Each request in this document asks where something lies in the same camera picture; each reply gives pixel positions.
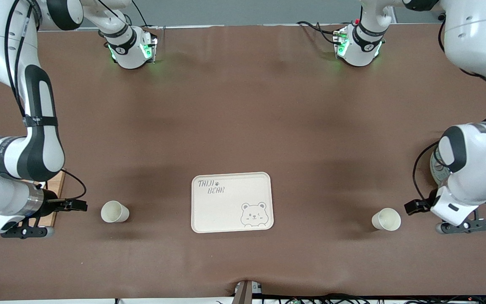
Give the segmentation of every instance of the brown table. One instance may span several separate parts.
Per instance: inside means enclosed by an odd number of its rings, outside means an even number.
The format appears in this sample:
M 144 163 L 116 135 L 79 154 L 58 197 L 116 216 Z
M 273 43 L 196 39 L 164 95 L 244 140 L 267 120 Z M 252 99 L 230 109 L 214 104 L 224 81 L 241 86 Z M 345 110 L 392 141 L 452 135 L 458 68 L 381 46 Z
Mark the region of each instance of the brown table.
M 486 294 L 486 232 L 438 235 L 436 216 L 403 212 L 420 150 L 486 116 L 486 84 L 447 61 L 437 31 L 392 26 L 365 68 L 301 27 L 158 31 L 158 62 L 136 71 L 95 32 L 41 33 L 89 211 L 59 214 L 51 239 L 0 237 L 0 300 L 225 296 L 243 279 L 282 294 Z M 0 135 L 23 133 L 0 84 Z M 271 176 L 272 229 L 194 233 L 193 177 L 252 171 Z M 80 191 L 69 179 L 64 195 Z M 127 223 L 103 223 L 109 200 Z M 372 230 L 386 206 L 399 231 Z

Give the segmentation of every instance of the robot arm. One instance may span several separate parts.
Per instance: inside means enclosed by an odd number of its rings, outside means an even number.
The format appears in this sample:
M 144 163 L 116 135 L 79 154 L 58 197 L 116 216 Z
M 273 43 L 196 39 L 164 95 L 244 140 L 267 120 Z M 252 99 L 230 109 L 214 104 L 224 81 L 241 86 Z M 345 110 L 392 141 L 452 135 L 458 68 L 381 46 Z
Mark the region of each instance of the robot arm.
M 382 38 L 393 17 L 386 10 L 388 6 L 404 6 L 402 0 L 359 0 L 361 19 L 349 24 L 334 35 L 337 57 L 355 67 L 370 64 L 378 56 Z
M 48 181 L 65 161 L 52 86 L 38 61 L 35 25 L 76 28 L 83 17 L 79 0 L 41 3 L 0 0 L 0 82 L 10 87 L 17 84 L 27 129 L 27 136 L 0 136 L 0 233 L 30 216 L 48 215 L 63 204 L 54 201 L 54 193 L 20 180 Z M 37 236 L 48 235 L 40 232 Z
M 486 1 L 441 0 L 440 5 L 447 14 L 445 55 L 457 67 L 486 79 Z M 464 231 L 475 229 L 465 219 L 486 202 L 486 123 L 450 127 L 442 135 L 436 154 L 439 160 L 434 163 L 444 164 L 440 170 L 447 171 L 447 177 L 439 180 L 436 198 L 426 202 L 430 211 Z M 407 207 L 409 214 L 413 210 Z
M 120 8 L 131 0 L 81 0 L 85 17 L 99 27 L 108 41 L 112 58 L 125 69 L 136 69 L 146 62 L 155 62 L 157 37 L 125 22 Z

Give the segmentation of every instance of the white paper cup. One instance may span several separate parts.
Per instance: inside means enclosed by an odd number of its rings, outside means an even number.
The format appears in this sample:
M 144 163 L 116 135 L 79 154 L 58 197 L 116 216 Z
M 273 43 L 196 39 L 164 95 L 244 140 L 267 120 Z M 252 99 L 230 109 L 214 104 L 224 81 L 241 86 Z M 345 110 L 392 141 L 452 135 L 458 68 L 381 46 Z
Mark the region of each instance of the white paper cup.
M 380 230 L 395 231 L 401 227 L 401 216 L 395 209 L 384 208 L 373 216 L 373 226 Z
M 129 210 L 118 201 L 110 201 L 100 210 L 100 217 L 106 223 L 121 223 L 129 218 Z

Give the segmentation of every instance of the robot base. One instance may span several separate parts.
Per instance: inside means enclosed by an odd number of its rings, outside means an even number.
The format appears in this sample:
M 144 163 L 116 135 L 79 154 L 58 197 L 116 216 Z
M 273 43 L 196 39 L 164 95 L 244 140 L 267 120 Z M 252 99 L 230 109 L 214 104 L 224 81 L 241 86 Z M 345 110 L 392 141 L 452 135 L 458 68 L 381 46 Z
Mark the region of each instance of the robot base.
M 354 25 L 349 24 L 338 31 L 333 32 L 333 41 L 340 43 L 335 45 L 335 55 L 337 58 L 342 58 L 349 65 L 355 67 L 364 67 L 370 64 L 372 60 L 378 56 L 382 42 L 374 47 L 369 44 L 370 51 L 364 52 L 359 45 L 354 42 L 353 38 Z
M 441 185 L 444 179 L 447 179 L 451 172 L 448 168 L 444 167 L 442 158 L 440 158 L 440 151 L 437 149 L 436 153 L 430 155 L 430 174 L 437 185 Z
M 118 63 L 125 69 L 137 69 L 145 63 L 154 63 L 157 56 L 158 38 L 144 31 L 140 27 L 132 27 L 137 35 L 134 44 L 129 48 L 120 48 L 118 46 L 107 45 L 112 54 L 114 62 Z

